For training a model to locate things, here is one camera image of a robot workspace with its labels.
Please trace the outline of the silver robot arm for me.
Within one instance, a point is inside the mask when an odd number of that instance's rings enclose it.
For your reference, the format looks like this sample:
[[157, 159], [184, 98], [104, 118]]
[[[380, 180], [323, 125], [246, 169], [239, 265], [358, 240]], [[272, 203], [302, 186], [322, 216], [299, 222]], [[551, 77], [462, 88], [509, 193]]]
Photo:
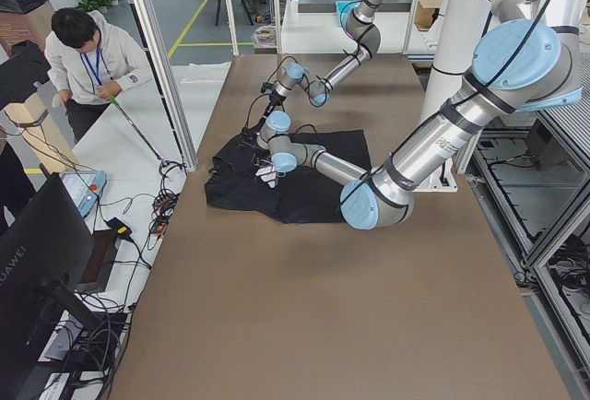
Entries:
[[293, 142], [289, 116], [279, 109], [295, 87], [313, 105], [325, 104], [335, 86], [376, 55], [381, 34], [373, 19], [383, 0], [361, 0], [344, 26], [356, 42], [354, 53], [314, 81], [292, 64], [272, 87], [256, 136], [265, 152], [258, 177], [275, 186], [300, 166], [312, 168], [341, 185], [340, 210], [350, 226], [393, 225], [411, 214], [414, 191], [491, 120], [577, 102], [583, 91], [577, 36], [587, 0], [487, 1], [499, 23], [467, 54], [459, 89], [381, 166], [364, 170], [322, 146]]
[[262, 91], [268, 95], [269, 103], [262, 116], [266, 119], [271, 112], [283, 105], [292, 90], [299, 86], [306, 93], [314, 107], [325, 105], [334, 89], [344, 82], [362, 65], [378, 53], [399, 53], [403, 49], [394, 47], [395, 42], [410, 40], [417, 30], [422, 34], [421, 46], [432, 50], [438, 43], [443, 13], [431, 11], [428, 25], [419, 22], [418, 0], [412, 0], [406, 23], [401, 15], [387, 10], [389, 0], [348, 0], [333, 4], [335, 13], [326, 28], [299, 30], [288, 23], [277, 24], [276, 43], [278, 53], [289, 59], [287, 50], [302, 53], [327, 53], [337, 44], [342, 46], [344, 58], [325, 75], [313, 74], [297, 60], [293, 60], [281, 71], [275, 82], [266, 82]]

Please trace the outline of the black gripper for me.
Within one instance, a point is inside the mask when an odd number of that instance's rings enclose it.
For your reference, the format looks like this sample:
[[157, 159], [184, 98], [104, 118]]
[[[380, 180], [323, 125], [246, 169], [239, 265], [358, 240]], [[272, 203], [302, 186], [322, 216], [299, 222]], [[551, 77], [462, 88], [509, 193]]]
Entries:
[[285, 96], [281, 94], [282, 84], [278, 81], [274, 83], [264, 82], [260, 88], [261, 93], [268, 94], [268, 104], [259, 120], [260, 124], [266, 121], [266, 118], [279, 106], [281, 106], [285, 100]]

